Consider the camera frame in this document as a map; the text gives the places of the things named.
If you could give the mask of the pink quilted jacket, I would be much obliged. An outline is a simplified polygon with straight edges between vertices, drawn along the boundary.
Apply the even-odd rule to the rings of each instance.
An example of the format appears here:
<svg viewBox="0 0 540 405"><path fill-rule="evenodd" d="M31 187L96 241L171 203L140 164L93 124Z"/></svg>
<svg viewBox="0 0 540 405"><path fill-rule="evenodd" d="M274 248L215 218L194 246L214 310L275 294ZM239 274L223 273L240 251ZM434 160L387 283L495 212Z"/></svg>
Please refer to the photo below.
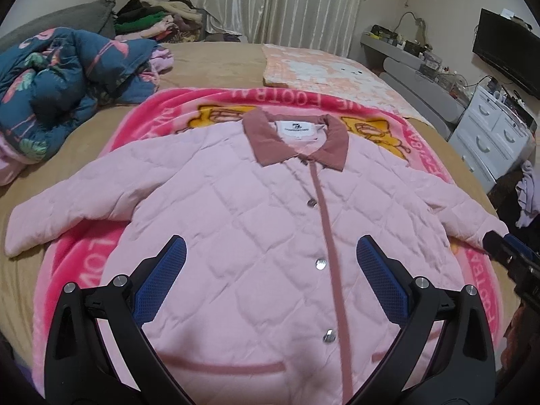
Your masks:
<svg viewBox="0 0 540 405"><path fill-rule="evenodd" d="M396 327L360 270L372 236L413 275L464 281L452 239L506 234L459 187L351 134L330 115L240 121L126 144L17 206L5 253L84 219L126 223L103 282L174 235L186 263L144 332L193 400L343 404Z"/></svg>

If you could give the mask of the pink cartoon fleece blanket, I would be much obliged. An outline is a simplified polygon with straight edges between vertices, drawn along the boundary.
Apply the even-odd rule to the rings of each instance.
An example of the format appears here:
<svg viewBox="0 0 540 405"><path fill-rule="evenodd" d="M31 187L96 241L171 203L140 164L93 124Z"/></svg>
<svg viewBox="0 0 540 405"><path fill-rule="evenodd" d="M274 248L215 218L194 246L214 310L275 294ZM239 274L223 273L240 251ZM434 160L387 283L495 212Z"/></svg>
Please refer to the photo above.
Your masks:
<svg viewBox="0 0 540 405"><path fill-rule="evenodd" d="M379 145L417 170L451 184L453 165L444 165L440 154L456 152L441 137L416 119L406 119L386 107L369 107L329 94L282 88L229 90L217 88L161 90L136 106L121 121L103 148L109 154L127 143L227 122L260 108L296 116L330 114L348 132ZM82 220L47 249L38 273L34 297L32 380L45 390L45 358L49 328L60 288L74 281L81 288L100 283L110 255L126 223Z"/></svg>

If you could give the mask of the pile of folded clothes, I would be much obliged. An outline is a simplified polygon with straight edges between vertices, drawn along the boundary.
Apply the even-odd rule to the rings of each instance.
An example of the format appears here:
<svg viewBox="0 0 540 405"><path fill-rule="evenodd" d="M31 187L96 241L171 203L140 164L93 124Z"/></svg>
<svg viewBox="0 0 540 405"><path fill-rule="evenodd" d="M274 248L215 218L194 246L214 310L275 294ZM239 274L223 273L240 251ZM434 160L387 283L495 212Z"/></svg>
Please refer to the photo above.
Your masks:
<svg viewBox="0 0 540 405"><path fill-rule="evenodd" d="M113 25L117 40L199 42L206 34L206 13L189 0L129 0L115 14Z"/></svg>

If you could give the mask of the grey pillow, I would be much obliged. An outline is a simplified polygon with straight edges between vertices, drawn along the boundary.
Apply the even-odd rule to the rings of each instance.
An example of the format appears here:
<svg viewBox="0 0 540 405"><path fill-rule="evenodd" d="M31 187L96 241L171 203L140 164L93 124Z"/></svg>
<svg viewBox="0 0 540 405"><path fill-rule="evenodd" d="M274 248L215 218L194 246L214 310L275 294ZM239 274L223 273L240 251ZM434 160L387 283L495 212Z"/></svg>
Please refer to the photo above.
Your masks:
<svg viewBox="0 0 540 405"><path fill-rule="evenodd" d="M91 3L75 5L36 18L1 37L1 52L53 27L83 29L113 38L113 9L115 0L96 0Z"/></svg>

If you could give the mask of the peach patterned blanket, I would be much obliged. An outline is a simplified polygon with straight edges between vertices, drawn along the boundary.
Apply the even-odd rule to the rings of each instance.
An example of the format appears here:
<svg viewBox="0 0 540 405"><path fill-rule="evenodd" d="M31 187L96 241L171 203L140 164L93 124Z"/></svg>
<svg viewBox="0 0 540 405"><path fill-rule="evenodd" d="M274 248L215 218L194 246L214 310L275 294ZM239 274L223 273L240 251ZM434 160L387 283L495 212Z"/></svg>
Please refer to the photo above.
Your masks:
<svg viewBox="0 0 540 405"><path fill-rule="evenodd" d="M425 119L405 98L364 65L316 49L265 44L265 85L328 94L405 119Z"/></svg>

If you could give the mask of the navy flamingo print duvet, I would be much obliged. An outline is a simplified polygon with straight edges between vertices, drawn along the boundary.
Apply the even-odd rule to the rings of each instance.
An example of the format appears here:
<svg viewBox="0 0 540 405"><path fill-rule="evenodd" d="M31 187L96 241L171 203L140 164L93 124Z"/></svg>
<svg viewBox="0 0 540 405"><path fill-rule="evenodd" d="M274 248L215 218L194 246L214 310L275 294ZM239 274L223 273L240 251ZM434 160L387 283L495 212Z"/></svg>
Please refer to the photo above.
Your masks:
<svg viewBox="0 0 540 405"><path fill-rule="evenodd" d="M109 104L139 104L158 88L157 42L56 27L1 55L1 135L30 163L46 161Z"/></svg>

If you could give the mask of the black flat screen television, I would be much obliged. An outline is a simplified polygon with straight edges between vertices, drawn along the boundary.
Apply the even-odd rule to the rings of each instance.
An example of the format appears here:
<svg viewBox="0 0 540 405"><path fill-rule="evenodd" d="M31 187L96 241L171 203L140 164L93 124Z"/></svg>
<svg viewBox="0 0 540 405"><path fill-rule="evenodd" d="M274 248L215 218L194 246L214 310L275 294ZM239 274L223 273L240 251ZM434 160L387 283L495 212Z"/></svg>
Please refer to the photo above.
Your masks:
<svg viewBox="0 0 540 405"><path fill-rule="evenodd" d="M472 52L539 98L539 37L529 29L483 8Z"/></svg>

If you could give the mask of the lilac garment on chair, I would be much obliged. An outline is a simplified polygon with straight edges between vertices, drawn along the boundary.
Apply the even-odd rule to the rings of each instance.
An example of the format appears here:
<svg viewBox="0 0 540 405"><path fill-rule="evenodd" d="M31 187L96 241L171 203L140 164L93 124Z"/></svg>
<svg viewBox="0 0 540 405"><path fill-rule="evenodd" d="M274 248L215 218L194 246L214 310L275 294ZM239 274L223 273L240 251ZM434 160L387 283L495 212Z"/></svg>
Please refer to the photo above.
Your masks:
<svg viewBox="0 0 540 405"><path fill-rule="evenodd" d="M539 215L539 171L528 160L523 162L521 169L523 177L515 187L520 208L515 224L517 228L526 228Z"/></svg>

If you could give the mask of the beige striped curtain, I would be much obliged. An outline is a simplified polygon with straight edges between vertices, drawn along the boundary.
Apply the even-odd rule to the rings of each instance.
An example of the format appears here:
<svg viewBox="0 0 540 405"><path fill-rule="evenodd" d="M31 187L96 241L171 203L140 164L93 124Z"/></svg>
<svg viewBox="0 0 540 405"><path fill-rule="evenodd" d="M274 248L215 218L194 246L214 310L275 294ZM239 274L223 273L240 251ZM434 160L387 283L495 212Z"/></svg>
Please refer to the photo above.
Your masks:
<svg viewBox="0 0 540 405"><path fill-rule="evenodd" d="M207 14L211 33L250 43L319 49L345 57L361 0L190 0Z"/></svg>

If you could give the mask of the grey cluttered shelf desk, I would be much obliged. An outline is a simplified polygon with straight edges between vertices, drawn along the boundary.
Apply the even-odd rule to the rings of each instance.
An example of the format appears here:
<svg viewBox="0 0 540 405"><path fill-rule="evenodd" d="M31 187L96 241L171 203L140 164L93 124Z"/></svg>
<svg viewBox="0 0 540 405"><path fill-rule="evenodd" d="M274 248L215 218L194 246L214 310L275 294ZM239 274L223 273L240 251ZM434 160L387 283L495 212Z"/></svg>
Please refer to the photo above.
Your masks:
<svg viewBox="0 0 540 405"><path fill-rule="evenodd" d="M396 90L445 140L449 140L465 107L420 72L422 60L374 37L371 32L364 32L360 43L364 65Z"/></svg>

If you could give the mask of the white drawer cabinet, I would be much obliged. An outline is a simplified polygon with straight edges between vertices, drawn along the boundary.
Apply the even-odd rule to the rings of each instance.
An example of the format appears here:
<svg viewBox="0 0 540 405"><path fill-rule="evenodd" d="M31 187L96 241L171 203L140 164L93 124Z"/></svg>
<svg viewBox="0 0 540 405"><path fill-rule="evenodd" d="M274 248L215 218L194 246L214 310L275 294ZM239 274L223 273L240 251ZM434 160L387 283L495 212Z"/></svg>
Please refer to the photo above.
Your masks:
<svg viewBox="0 0 540 405"><path fill-rule="evenodd" d="M478 86L450 136L450 145L489 193L499 178L532 155L536 128L528 111L514 111L501 97Z"/></svg>

